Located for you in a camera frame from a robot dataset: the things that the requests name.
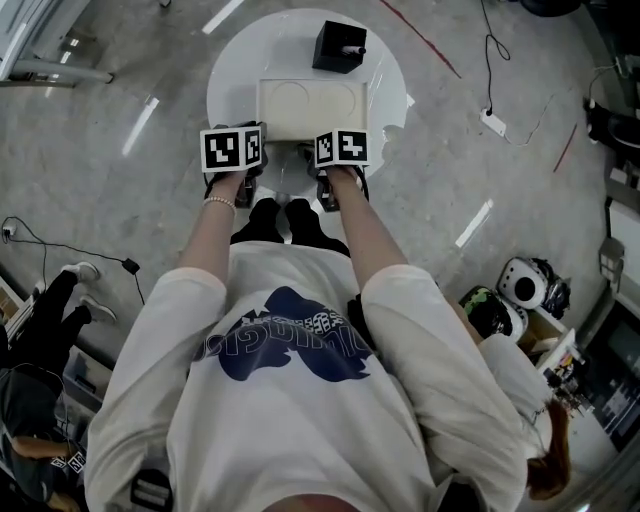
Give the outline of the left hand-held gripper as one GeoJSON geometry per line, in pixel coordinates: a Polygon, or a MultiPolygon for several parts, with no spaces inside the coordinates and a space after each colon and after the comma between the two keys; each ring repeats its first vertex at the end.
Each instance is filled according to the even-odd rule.
{"type": "Polygon", "coordinates": [[[235,196],[235,206],[249,209],[257,190],[257,178],[269,163],[268,125],[250,121],[235,126],[216,125],[200,132],[201,168],[205,198],[226,175],[245,172],[235,196]]]}

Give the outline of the person's black trousers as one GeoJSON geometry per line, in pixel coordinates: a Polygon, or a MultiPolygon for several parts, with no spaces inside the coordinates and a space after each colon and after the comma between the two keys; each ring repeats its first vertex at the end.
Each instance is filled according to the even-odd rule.
{"type": "MultiPolygon", "coordinates": [[[[280,210],[281,206],[274,198],[258,201],[251,210],[248,223],[231,236],[231,243],[264,241],[284,244],[284,238],[276,226],[280,210]]],[[[293,245],[324,249],[350,256],[345,243],[324,233],[318,213],[311,208],[307,200],[301,198],[291,200],[285,205],[284,213],[293,245]]]]}

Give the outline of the long red floor strip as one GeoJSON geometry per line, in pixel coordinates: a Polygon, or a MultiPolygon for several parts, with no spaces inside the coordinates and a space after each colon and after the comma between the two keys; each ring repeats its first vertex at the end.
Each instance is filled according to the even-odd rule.
{"type": "Polygon", "coordinates": [[[430,51],[454,74],[458,79],[462,79],[460,73],[455,69],[451,61],[440,51],[440,49],[428,38],[426,38],[406,17],[394,7],[389,0],[378,0],[386,9],[396,16],[411,32],[413,32],[430,51]]]}

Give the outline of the cardboard box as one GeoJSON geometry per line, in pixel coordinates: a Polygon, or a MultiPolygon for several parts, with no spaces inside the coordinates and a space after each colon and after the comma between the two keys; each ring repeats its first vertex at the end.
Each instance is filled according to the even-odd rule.
{"type": "Polygon", "coordinates": [[[545,353],[566,336],[569,328],[546,310],[537,308],[527,311],[528,323],[517,345],[527,354],[545,353]]]}

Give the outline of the person's right forearm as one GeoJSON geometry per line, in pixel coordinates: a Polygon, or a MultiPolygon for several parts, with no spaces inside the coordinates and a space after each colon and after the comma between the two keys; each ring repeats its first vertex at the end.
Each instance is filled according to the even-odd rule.
{"type": "Polygon", "coordinates": [[[340,207],[340,216],[361,289],[379,271],[406,265],[406,257],[357,183],[351,167],[330,167],[327,177],[340,207]]]}

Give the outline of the short red floor strip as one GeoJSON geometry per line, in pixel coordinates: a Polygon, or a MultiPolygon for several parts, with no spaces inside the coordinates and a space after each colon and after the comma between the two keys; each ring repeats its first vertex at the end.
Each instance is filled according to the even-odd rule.
{"type": "Polygon", "coordinates": [[[555,174],[555,173],[558,171],[558,169],[560,168],[560,166],[561,166],[561,164],[562,164],[563,160],[565,159],[565,157],[566,157],[566,155],[567,155],[567,152],[568,152],[568,150],[569,150],[569,148],[570,148],[570,146],[571,146],[571,144],[572,144],[572,142],[573,142],[573,139],[574,139],[574,137],[575,137],[575,134],[576,134],[577,128],[578,128],[578,123],[576,122],[576,123],[574,123],[574,125],[573,125],[573,128],[572,128],[572,130],[571,130],[571,133],[570,133],[570,135],[569,135],[569,138],[568,138],[568,140],[566,141],[566,144],[564,145],[564,147],[563,147],[563,149],[562,149],[562,152],[561,152],[561,154],[560,154],[560,156],[559,156],[559,158],[558,158],[558,160],[557,160],[557,162],[556,162],[556,164],[555,164],[555,166],[554,166],[554,168],[553,168],[553,170],[552,170],[552,173],[554,173],[554,174],[555,174]]]}

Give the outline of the black square pen holder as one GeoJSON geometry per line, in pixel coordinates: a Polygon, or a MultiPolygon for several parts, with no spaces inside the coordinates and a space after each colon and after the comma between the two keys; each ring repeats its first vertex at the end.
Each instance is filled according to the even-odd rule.
{"type": "Polygon", "coordinates": [[[312,68],[348,74],[366,54],[367,30],[327,20],[316,38],[312,68]]]}

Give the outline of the cluttered white desk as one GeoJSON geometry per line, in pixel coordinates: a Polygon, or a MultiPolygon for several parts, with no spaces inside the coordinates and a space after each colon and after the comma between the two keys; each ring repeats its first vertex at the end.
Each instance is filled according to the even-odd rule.
{"type": "Polygon", "coordinates": [[[567,331],[556,340],[545,340],[545,343],[550,344],[550,349],[541,354],[536,369],[546,379],[554,398],[571,416],[584,415],[592,409],[585,395],[590,362],[575,343],[575,330],[567,331]]]}

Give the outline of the clear storage bins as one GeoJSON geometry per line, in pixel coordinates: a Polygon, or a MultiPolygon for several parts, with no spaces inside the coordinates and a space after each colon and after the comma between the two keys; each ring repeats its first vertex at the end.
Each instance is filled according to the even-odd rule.
{"type": "Polygon", "coordinates": [[[112,376],[112,371],[73,346],[62,374],[63,402],[78,414],[94,416],[102,403],[112,376]]]}

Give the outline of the black harness buckle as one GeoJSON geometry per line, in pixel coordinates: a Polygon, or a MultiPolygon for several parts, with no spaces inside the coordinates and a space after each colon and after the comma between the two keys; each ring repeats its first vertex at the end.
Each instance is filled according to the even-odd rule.
{"type": "Polygon", "coordinates": [[[169,478],[158,469],[141,469],[131,482],[130,501],[151,512],[172,512],[174,499],[169,478]]]}

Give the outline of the white power strip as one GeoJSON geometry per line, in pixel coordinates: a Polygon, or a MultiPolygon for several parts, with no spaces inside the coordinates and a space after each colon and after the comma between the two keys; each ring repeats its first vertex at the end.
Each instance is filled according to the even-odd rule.
{"type": "Polygon", "coordinates": [[[484,108],[480,112],[480,121],[495,132],[498,136],[504,138],[506,135],[506,123],[498,118],[495,114],[491,113],[488,109],[484,108]]]}

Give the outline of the white cabinet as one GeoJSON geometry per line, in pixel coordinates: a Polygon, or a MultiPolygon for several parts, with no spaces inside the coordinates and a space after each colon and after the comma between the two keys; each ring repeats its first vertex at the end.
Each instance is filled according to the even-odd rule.
{"type": "Polygon", "coordinates": [[[622,243],[625,255],[640,260],[640,214],[612,200],[608,206],[610,236],[622,243]]]}

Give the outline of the dark monitor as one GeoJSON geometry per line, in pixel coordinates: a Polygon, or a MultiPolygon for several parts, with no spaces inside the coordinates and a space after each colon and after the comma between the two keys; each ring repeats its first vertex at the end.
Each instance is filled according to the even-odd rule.
{"type": "Polygon", "coordinates": [[[616,303],[586,347],[586,398],[616,450],[640,431],[640,319],[616,303]]]}

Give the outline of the person's left forearm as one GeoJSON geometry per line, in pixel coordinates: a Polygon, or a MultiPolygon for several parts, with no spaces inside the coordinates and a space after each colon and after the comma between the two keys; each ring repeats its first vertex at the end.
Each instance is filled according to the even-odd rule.
{"type": "Polygon", "coordinates": [[[232,172],[216,181],[203,202],[178,268],[196,268],[221,282],[228,276],[230,240],[236,216],[235,198],[246,172],[232,172]]]}

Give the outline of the cream drawer box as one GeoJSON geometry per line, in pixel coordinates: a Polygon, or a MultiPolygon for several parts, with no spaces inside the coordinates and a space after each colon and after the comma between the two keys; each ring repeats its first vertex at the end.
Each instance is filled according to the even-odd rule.
{"type": "Polygon", "coordinates": [[[257,85],[257,120],[268,131],[307,131],[315,137],[334,129],[368,128],[364,83],[327,79],[262,79],[257,85]]]}

